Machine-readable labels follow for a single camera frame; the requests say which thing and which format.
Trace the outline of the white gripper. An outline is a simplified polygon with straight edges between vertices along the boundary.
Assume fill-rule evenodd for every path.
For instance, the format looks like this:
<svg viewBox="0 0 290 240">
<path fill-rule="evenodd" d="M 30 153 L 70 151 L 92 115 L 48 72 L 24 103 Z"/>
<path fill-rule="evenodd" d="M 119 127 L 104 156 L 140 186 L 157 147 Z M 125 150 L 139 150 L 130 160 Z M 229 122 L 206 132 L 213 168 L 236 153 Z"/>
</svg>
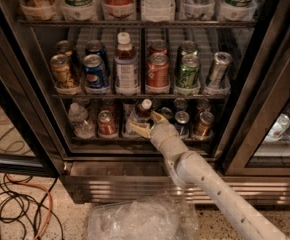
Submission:
<svg viewBox="0 0 290 240">
<path fill-rule="evenodd" d="M 130 122 L 131 129 L 140 136 L 149 139 L 154 147 L 161 153 L 176 147 L 180 141 L 175 127 L 167 122 L 167 118 L 156 112 L 151 112 L 151 119 L 156 124 L 151 130 L 149 123 Z"/>
</svg>

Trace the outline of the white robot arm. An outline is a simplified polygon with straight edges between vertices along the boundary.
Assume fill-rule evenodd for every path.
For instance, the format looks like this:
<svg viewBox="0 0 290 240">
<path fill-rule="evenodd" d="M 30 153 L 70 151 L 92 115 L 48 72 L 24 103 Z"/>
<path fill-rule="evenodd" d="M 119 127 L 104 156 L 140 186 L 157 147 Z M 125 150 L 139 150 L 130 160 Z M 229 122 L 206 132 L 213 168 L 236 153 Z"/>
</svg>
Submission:
<svg viewBox="0 0 290 240">
<path fill-rule="evenodd" d="M 245 240 L 290 240 L 225 183 L 198 152 L 190 150 L 163 115 L 152 111 L 151 119 L 153 126 L 131 121 L 130 127 L 163 155 L 167 172 L 178 187 L 202 189 Z"/>
</svg>

